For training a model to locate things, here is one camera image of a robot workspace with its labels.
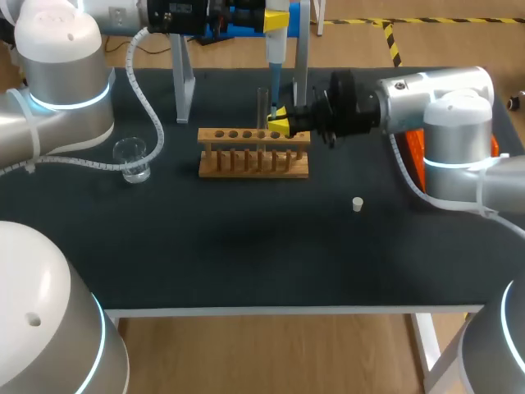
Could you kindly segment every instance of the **black table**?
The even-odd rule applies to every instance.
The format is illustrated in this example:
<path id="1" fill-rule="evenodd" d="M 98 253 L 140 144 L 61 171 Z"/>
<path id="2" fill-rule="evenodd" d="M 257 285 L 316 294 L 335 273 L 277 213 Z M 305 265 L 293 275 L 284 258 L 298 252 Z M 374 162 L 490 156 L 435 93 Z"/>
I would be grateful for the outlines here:
<path id="1" fill-rule="evenodd" d="M 373 81 L 421 70 L 357 76 Z M 307 180 L 199 179 L 197 129 L 255 127 L 255 91 L 269 80 L 266 70 L 195 74 L 191 121 L 177 125 L 171 71 L 137 72 L 166 132 L 143 185 L 58 164 L 0 177 L 0 220 L 48 236 L 105 309 L 468 309 L 520 272 L 525 242 L 497 223 L 421 201 L 383 135 L 348 138 L 333 150 L 314 135 Z M 309 84 L 325 85 L 329 75 L 311 70 Z M 114 143 L 130 135 L 155 144 L 122 70 L 112 99 L 112 137 L 77 157 L 110 163 Z M 523 153 L 500 102 L 494 120 L 501 151 Z M 364 199 L 361 213 L 352 210 L 355 196 Z M 525 226 L 525 217 L 509 218 Z"/>

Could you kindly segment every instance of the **wooden floor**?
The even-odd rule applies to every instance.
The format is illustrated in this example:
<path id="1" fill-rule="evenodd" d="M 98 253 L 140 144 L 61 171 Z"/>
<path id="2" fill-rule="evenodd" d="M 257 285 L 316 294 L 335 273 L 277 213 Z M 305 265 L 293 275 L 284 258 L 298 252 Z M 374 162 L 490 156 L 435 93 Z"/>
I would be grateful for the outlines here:
<path id="1" fill-rule="evenodd" d="M 522 0 L 327 0 L 326 18 L 525 17 Z M 525 25 L 395 25 L 405 66 L 484 66 L 506 100 L 525 89 Z M 123 39 L 111 38 L 109 48 Z M 168 48 L 163 36 L 144 44 Z M 109 53 L 122 66 L 125 48 Z M 290 41 L 289 61 L 294 63 Z M 195 67 L 265 67 L 263 40 L 234 39 L 208 47 L 190 44 Z M 383 31 L 371 25 L 327 25 L 312 35 L 310 66 L 391 66 Z M 170 53 L 137 53 L 138 67 L 171 67 Z M 18 85 L 0 53 L 0 89 Z M 512 114 L 525 139 L 525 112 Z M 463 322 L 434 315 L 441 348 Z M 324 317 L 156 318 L 125 321 L 130 394 L 415 394 L 422 392 L 411 330 L 403 315 Z M 455 387 L 454 392 L 462 392 Z"/>

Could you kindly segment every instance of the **orange object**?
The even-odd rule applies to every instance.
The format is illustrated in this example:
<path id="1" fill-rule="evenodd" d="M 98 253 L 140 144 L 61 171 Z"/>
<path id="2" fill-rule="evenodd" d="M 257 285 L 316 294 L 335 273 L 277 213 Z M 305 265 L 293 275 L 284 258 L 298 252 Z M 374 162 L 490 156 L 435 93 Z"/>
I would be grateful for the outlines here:
<path id="1" fill-rule="evenodd" d="M 419 182 L 421 183 L 422 190 L 425 191 L 425 164 L 423 163 L 423 158 L 425 157 L 425 139 L 423 129 L 407 131 L 405 136 L 409 144 L 413 165 L 416 167 L 416 172 L 418 173 Z M 491 154 L 492 157 L 500 156 L 500 146 L 494 136 L 492 136 Z"/>

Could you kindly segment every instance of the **small glass beaker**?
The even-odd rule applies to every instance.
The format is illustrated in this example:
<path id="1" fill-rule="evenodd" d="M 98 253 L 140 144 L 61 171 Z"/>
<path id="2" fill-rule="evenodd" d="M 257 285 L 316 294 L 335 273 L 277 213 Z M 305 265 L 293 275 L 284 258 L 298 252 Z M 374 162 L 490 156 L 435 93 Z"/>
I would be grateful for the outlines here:
<path id="1" fill-rule="evenodd" d="M 146 157 L 146 143 L 140 138 L 131 137 L 118 141 L 113 148 L 113 158 L 119 164 L 134 163 Z M 122 176 L 131 184 L 146 181 L 151 175 L 149 164 L 123 170 Z"/>

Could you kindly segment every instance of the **test tube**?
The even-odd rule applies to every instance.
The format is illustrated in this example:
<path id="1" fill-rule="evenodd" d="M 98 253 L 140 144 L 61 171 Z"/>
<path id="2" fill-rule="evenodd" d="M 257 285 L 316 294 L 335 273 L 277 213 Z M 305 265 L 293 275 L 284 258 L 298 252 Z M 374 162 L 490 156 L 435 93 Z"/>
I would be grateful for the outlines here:
<path id="1" fill-rule="evenodd" d="M 262 133 L 267 132 L 267 117 L 268 117 L 268 89 L 267 88 L 258 88 L 257 89 L 257 137 L 262 135 Z M 266 152 L 265 144 L 258 144 L 257 151 L 262 150 Z"/>

